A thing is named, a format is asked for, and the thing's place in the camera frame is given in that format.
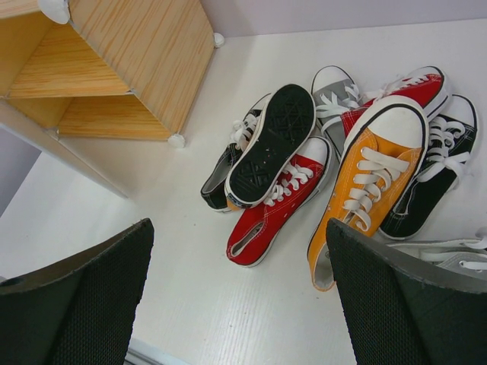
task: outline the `sneaker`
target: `sneaker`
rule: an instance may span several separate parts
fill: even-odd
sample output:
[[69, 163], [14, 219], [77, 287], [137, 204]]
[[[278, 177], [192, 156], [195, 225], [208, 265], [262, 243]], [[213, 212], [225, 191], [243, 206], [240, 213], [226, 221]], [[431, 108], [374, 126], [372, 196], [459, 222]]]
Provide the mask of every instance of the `sneaker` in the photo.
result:
[[401, 95], [415, 100], [425, 111], [430, 122], [445, 106], [451, 97], [448, 77], [438, 67], [418, 68], [404, 78], [386, 84], [380, 90], [365, 93], [370, 100], [361, 108], [342, 114], [343, 128], [347, 135], [358, 117], [377, 100], [388, 95]]
[[218, 159], [212, 174], [201, 189], [202, 198], [215, 211], [224, 213], [231, 211], [227, 205], [227, 197], [224, 191], [225, 179], [227, 179], [231, 168], [247, 148], [269, 96], [270, 94], [267, 94], [257, 101], [247, 112], [243, 120], [236, 120], [234, 122], [233, 131], [230, 134], [230, 141]]
[[326, 66], [314, 76], [311, 94], [317, 105], [317, 124], [321, 133], [332, 142], [341, 159], [345, 132], [340, 116], [360, 107], [358, 87], [340, 67]]
[[465, 164], [477, 136], [473, 104], [453, 95], [447, 107], [429, 123], [429, 145], [419, 174], [389, 212], [380, 232], [392, 240], [406, 240], [424, 226], [441, 198], [466, 173]]
[[232, 205], [252, 208], [266, 198], [313, 131], [314, 108], [313, 98], [301, 86], [289, 84], [272, 95], [252, 140], [225, 181], [225, 193]]
[[311, 237], [308, 262], [316, 289], [333, 285], [326, 225], [336, 218], [372, 236], [419, 171], [428, 143], [428, 121], [408, 97], [376, 101], [354, 123], [343, 148], [333, 193]]
[[478, 239], [388, 243], [401, 252], [440, 268], [487, 280], [487, 227], [477, 232]]
[[242, 214], [228, 240], [227, 257], [242, 266], [260, 263], [286, 221], [326, 186], [334, 163], [330, 142], [310, 137], [267, 199]]

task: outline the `white shoelace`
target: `white shoelace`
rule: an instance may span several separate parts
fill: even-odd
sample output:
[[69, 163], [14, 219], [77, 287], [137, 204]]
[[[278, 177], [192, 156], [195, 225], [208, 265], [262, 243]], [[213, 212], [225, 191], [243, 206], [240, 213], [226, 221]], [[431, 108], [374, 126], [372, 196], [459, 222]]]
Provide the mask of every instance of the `white shoelace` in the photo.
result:
[[393, 93], [394, 91], [398, 91], [400, 89], [403, 89], [405, 87], [409, 87], [412, 85], [422, 84], [423, 82], [425, 82], [427, 80], [428, 80], [428, 77], [425, 75], [417, 76], [415, 78], [399, 78], [399, 80], [397, 80], [397, 81], [390, 82], [389, 84], [385, 84], [379, 90], [368, 91], [367, 93], [364, 93], [364, 96], [369, 100], [372, 100], [372, 99], [379, 100], [379, 99], [382, 99], [383, 97], [386, 97], [387, 95]]
[[[430, 148], [426, 157], [427, 161], [434, 161], [426, 171], [418, 175], [417, 180], [421, 183], [429, 181], [438, 175], [444, 168], [450, 169], [458, 176], [460, 182], [465, 175], [465, 162], [470, 159], [469, 152], [463, 152], [455, 156], [448, 156], [450, 150], [455, 147], [455, 138], [465, 133], [465, 126], [460, 122], [447, 122], [444, 118], [437, 116], [430, 124], [429, 145], [439, 141], [441, 147]], [[448, 129], [456, 129], [458, 132], [448, 132]]]
[[[365, 160], [358, 163], [358, 169], [371, 172], [355, 175], [354, 183], [364, 185], [364, 187], [363, 189], [351, 188], [349, 197], [352, 199], [345, 200], [343, 208], [360, 219], [356, 223], [358, 228], [367, 231], [371, 227], [371, 218], [368, 212], [372, 205], [380, 201], [382, 192], [390, 188], [391, 179], [396, 181], [400, 174], [408, 169], [409, 162], [381, 154], [367, 147], [361, 149], [361, 155]], [[379, 189], [377, 182], [381, 179], [385, 186]]]
[[[445, 247], [445, 249], [452, 249], [452, 248], [462, 248], [462, 247], [468, 247], [471, 249], [487, 249], [487, 227], [480, 228], [476, 236], [480, 238], [481, 240], [477, 243], [459, 243], [459, 245], [453, 247], [453, 246], [448, 246]], [[444, 262], [455, 255], [458, 254], [458, 251], [449, 251], [449, 252], [434, 252], [434, 251], [428, 251], [425, 250], [420, 253], [419, 258], [421, 260], [427, 261], [427, 262]], [[487, 256], [487, 252], [482, 252], [480, 255], [485, 255]], [[469, 270], [477, 270], [477, 271], [483, 271], [487, 270], [487, 262], [481, 262], [481, 261], [460, 261], [460, 266], [463, 268], [468, 268]]]
[[[359, 100], [357, 85], [352, 84], [350, 86], [345, 86], [345, 91], [352, 95], [355, 100]], [[321, 127], [321, 134], [323, 134], [331, 125], [341, 122], [341, 115], [343, 113], [360, 107], [360, 105], [350, 97], [342, 100], [345, 106], [340, 105], [335, 93], [332, 93], [331, 100], [328, 99], [325, 94], [321, 94], [320, 98], [324, 104], [317, 106], [317, 118], [333, 117]]]
[[230, 134], [230, 142], [237, 144], [237, 148], [245, 151], [247, 145], [249, 144], [252, 134], [255, 132], [257, 123], [259, 122], [259, 117], [255, 117], [253, 114], [249, 114], [242, 120], [236, 120], [234, 122], [234, 130]]
[[290, 196], [292, 194], [289, 186], [292, 186], [292, 189], [294, 191], [297, 191], [299, 190], [300, 186], [299, 182], [301, 182], [301, 184], [305, 184], [314, 175], [312, 170], [306, 167], [301, 167], [298, 164], [295, 164], [293, 166], [290, 163], [285, 166], [282, 172], [286, 174], [290, 173], [290, 180], [288, 181], [286, 179], [282, 179], [280, 183], [276, 183], [272, 188], [271, 193], [264, 201], [265, 205], [273, 207], [275, 205], [275, 200], [277, 200], [278, 202], [282, 202], [284, 200], [284, 195]]

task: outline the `wooden shoe rack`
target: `wooden shoe rack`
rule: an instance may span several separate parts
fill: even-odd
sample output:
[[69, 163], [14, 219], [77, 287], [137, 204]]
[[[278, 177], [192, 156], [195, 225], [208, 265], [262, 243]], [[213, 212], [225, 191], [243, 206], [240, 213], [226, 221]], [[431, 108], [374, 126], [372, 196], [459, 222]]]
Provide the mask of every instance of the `wooden shoe rack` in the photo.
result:
[[179, 133], [214, 49], [198, 0], [0, 0], [0, 99], [59, 137]]

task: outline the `yellow sneaker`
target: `yellow sneaker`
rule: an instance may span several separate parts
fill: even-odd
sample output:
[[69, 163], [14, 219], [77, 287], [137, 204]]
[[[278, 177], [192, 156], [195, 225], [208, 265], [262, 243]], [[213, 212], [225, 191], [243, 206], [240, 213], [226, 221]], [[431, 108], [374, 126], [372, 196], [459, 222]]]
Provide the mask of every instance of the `yellow sneaker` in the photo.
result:
[[389, 96], [357, 113], [343, 150], [333, 193], [311, 237], [307, 258], [313, 285], [329, 290], [333, 272], [326, 225], [336, 218], [373, 236], [419, 171], [428, 143], [428, 121], [413, 99]]

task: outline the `pile of shoes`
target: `pile of shoes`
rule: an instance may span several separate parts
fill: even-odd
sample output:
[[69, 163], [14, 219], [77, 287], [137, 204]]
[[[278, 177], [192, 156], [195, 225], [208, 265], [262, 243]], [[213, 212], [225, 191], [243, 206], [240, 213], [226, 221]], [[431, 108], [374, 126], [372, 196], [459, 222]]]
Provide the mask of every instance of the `pile of shoes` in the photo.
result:
[[[466, 174], [476, 140], [474, 106], [450, 89], [445, 73], [428, 66], [361, 94], [345, 71], [327, 66], [310, 92], [289, 84], [265, 95], [234, 123], [201, 191], [216, 211], [245, 209], [227, 257], [242, 266], [258, 264], [290, 216], [326, 187], [335, 154], [338, 176], [307, 252], [315, 288], [326, 291], [334, 283], [326, 247], [330, 218], [366, 236], [415, 236]], [[391, 246], [437, 265], [455, 256], [465, 269], [473, 262], [462, 259], [466, 254], [476, 255], [468, 267], [487, 265], [486, 241]]]

